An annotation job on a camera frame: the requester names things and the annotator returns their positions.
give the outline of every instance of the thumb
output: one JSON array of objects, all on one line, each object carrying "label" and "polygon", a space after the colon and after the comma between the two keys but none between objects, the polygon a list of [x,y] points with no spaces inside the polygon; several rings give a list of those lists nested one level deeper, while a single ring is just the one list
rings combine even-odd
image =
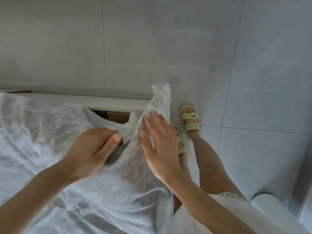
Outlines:
[{"label": "thumb", "polygon": [[147,133],[145,131],[141,131],[139,135],[142,148],[145,152],[145,156],[146,157],[152,156],[155,153],[155,151],[153,149],[151,140],[149,139]]},{"label": "thumb", "polygon": [[117,145],[121,141],[121,135],[116,133],[109,138],[109,140],[106,142],[106,144],[100,149],[99,152],[97,152],[94,157],[97,162],[104,163],[108,156],[114,151],[114,149],[117,147]]}]

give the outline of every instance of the cream sandal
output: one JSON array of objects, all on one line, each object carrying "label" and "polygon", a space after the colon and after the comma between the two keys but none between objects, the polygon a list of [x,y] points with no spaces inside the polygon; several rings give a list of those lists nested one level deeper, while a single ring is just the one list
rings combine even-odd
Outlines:
[{"label": "cream sandal", "polygon": [[183,137],[182,137],[182,134],[181,134],[181,132],[178,130],[178,129],[175,129],[176,130],[176,132],[177,132],[177,143],[179,143],[179,142],[182,142],[182,146],[180,146],[179,148],[178,148],[178,153],[179,153],[179,155],[180,154],[182,154],[182,153],[186,153],[186,155],[188,156],[188,161],[190,160],[190,151],[188,150],[188,148],[185,146],[186,145],[186,143],[185,143],[185,141],[184,141],[184,139],[183,139]]},{"label": "cream sandal", "polygon": [[[191,108],[191,109],[193,109],[193,111],[195,111],[195,112],[183,114],[183,108],[184,108],[184,107]],[[201,127],[200,127],[199,114],[198,114],[197,109],[196,109],[194,106],[189,105],[189,104],[182,105],[182,106],[180,107],[180,118],[181,118],[182,124],[183,124],[183,126],[184,126],[186,135],[188,136],[189,139],[190,139],[190,137],[189,137],[189,135],[188,135],[188,132],[189,132],[190,130],[199,130],[199,135],[201,136]],[[198,119],[198,122],[191,122],[191,123],[185,125],[184,120],[196,119],[196,118]]]}]

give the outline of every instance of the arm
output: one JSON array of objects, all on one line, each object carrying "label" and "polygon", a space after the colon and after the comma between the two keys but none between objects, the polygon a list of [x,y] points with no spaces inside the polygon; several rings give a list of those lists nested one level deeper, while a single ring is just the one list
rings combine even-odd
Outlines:
[{"label": "arm", "polygon": [[38,173],[0,207],[0,233],[20,233],[61,190],[95,173],[122,143],[115,130],[91,128],[80,134],[66,156]]},{"label": "arm", "polygon": [[182,171],[179,165],[177,134],[172,123],[154,111],[155,126],[147,117],[144,122],[154,139],[155,150],[143,131],[140,141],[146,161],[165,185],[181,200],[192,216],[214,234],[255,234],[244,222],[207,195]]}]

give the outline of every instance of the tiled floor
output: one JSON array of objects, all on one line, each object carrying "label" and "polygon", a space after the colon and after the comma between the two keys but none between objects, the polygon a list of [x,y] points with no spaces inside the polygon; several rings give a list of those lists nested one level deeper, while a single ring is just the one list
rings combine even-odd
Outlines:
[{"label": "tiled floor", "polygon": [[[312,133],[311,8],[0,0],[0,86],[149,99],[152,84],[169,82],[173,122],[181,104],[195,105],[202,136],[246,197],[267,191],[287,204]],[[198,182],[195,156],[189,165]]]}]

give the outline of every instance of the white fabric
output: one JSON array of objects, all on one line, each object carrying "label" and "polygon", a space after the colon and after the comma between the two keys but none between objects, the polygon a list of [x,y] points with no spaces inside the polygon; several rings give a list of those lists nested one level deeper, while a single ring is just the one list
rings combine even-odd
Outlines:
[{"label": "white fabric", "polygon": [[[235,214],[257,234],[291,234],[283,232],[259,210],[247,201],[221,195],[210,195],[221,205]],[[195,220],[184,205],[168,220],[158,234],[213,234],[203,224]]]},{"label": "white fabric", "polygon": [[[170,118],[170,88],[153,86],[144,111]],[[126,124],[107,121],[84,106],[0,93],[0,205],[37,173],[64,157],[75,138],[98,126],[117,130],[119,148],[89,179],[64,189],[25,233],[157,233],[172,216],[173,197],[149,169],[138,140],[140,113]]]}]

